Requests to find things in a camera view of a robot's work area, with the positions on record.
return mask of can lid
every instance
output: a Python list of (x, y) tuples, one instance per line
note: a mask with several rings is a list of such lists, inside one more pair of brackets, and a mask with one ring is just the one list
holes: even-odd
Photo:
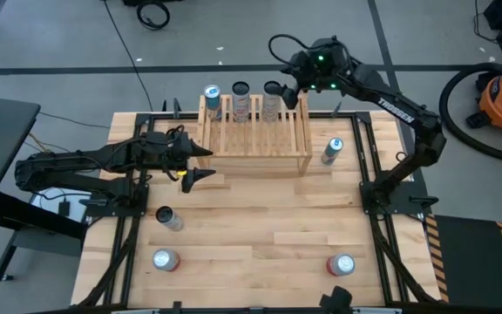
[(245, 82), (235, 82), (232, 85), (232, 92), (238, 96), (245, 95), (249, 92), (249, 84)]
[(209, 85), (205, 87), (205, 94), (213, 96), (218, 93), (220, 93), (220, 88), (218, 88), (218, 86), (216, 85)]
[(157, 267), (164, 267), (170, 262), (170, 255), (166, 250), (159, 249), (154, 253), (153, 261)]
[(354, 270), (355, 262), (352, 256), (349, 255), (342, 255), (338, 257), (338, 262), (336, 262), (338, 265), (338, 268), (341, 271), (349, 272)]
[(168, 206), (162, 206), (156, 211), (156, 220), (165, 223), (171, 221), (173, 218), (173, 210)]
[(344, 146), (344, 142), (342, 141), (342, 139), (334, 138), (334, 139), (330, 140), (330, 147), (332, 147), (332, 149), (340, 150), (340, 149), (342, 149), (343, 146)]
[(265, 93), (270, 95), (276, 95), (276, 91), (278, 89), (280, 89), (280, 84), (276, 81), (268, 81), (263, 86), (263, 90), (265, 91)]

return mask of wooden work table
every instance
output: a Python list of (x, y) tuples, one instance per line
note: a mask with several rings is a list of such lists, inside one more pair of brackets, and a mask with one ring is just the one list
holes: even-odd
[[(114, 115), (109, 143), (132, 137), (135, 115)], [(371, 117), (382, 167), (389, 169), (403, 151), (397, 123), (383, 112)], [(161, 120), (157, 129), (178, 124), (196, 136), (196, 119)], [(354, 305), (383, 305), (370, 223), (358, 189), (361, 173), (350, 119), (311, 119), (310, 128), (313, 159), (304, 176), (297, 174), (295, 160), (214, 160), (210, 167), (217, 174), (182, 194), (178, 182), (149, 172), (148, 210), (140, 224), (128, 306), (171, 308), (173, 301), (181, 301), (188, 308), (316, 307), (321, 294), (330, 294), (335, 285), (351, 292)], [(336, 136), (343, 139), (344, 149), (334, 165), (325, 166), (322, 151)], [(363, 127), (362, 137), (369, 152)], [(366, 157), (373, 179), (369, 154)], [(156, 209), (163, 205), (183, 218), (182, 231), (169, 231), (156, 221)], [(439, 298), (422, 224), (405, 215), (394, 215), (393, 220), (404, 265), (426, 292)], [(88, 295), (107, 268), (116, 221), (104, 218), (88, 230), (72, 304)], [(175, 272), (153, 267), (158, 248), (179, 253), (181, 265)], [(355, 258), (353, 274), (327, 273), (326, 259), (338, 253)], [(388, 260), (387, 267), (398, 300)], [(122, 277), (120, 269), (115, 301)]]

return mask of wooden crate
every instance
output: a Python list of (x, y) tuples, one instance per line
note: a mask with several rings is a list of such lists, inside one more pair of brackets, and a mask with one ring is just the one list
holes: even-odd
[(251, 118), (234, 122), (232, 95), (221, 95), (221, 119), (211, 119), (200, 96), (199, 125), (196, 143), (214, 152), (199, 158), (199, 166), (210, 167), (215, 158), (285, 158), (296, 159), (299, 174), (305, 174), (313, 148), (309, 130), (307, 94), (300, 94), (295, 110), (288, 110), (281, 100), (279, 119), (272, 122), (262, 118), (262, 95), (250, 95)]

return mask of can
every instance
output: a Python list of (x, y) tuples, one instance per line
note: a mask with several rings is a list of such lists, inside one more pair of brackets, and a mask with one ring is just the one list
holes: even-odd
[(232, 85), (232, 114), (235, 122), (245, 122), (249, 119), (249, 84), (235, 82)]
[(159, 249), (153, 256), (153, 264), (157, 270), (174, 271), (178, 269), (180, 262), (180, 256), (171, 249)]
[(205, 104), (210, 118), (220, 119), (222, 117), (220, 88), (217, 85), (208, 85), (205, 87)]
[(338, 254), (327, 260), (327, 271), (332, 276), (346, 276), (354, 272), (356, 262), (348, 254)]
[(273, 85), (280, 87), (280, 84), (275, 81), (268, 81), (263, 86), (261, 115), (262, 119), (267, 122), (277, 121), (280, 110), (280, 96), (267, 92), (267, 90), (272, 90), (269, 87), (272, 88)]
[(183, 229), (183, 219), (175, 214), (172, 208), (162, 206), (156, 211), (156, 220), (172, 231)]
[(327, 147), (324, 149), (324, 153), (322, 153), (321, 161), (325, 165), (332, 165), (335, 162), (336, 157), (344, 147), (344, 142), (342, 139), (334, 138), (330, 140)]

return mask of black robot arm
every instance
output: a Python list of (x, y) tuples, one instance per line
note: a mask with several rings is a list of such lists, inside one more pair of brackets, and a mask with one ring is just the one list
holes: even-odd
[[(297, 52), (289, 61), (282, 60), (271, 48), (276, 38), (290, 38), (305, 51)], [(413, 154), (377, 176), (371, 186), (370, 199), (373, 205), (389, 205), (390, 194), (400, 181), (419, 167), (428, 167), (438, 161), (446, 142), (439, 116), (386, 85), (378, 72), (351, 57), (346, 46), (336, 37), (318, 39), (309, 47), (290, 35), (276, 35), (268, 42), (268, 48), (276, 59), (287, 65), (282, 72), (296, 80), (292, 88), (285, 85), (269, 91), (280, 95), (289, 109), (297, 105), (299, 92), (340, 91), (343, 96), (349, 95), (381, 106), (414, 129), (416, 139)]]
[(102, 180), (78, 174), (79, 171), (103, 169), (110, 173), (124, 174), (129, 170), (161, 170), (170, 179), (182, 176), (181, 186), (189, 193), (193, 184), (214, 170), (188, 169), (190, 157), (208, 156), (212, 152), (198, 147), (184, 132), (183, 126), (162, 132), (142, 133), (129, 140), (106, 145), (99, 150), (66, 154), (44, 152), (20, 160), (15, 167), (17, 186), (30, 192), (46, 188), (70, 188), (103, 195), (107, 200), (118, 202), (122, 207), (132, 207), (137, 201), (133, 178)]

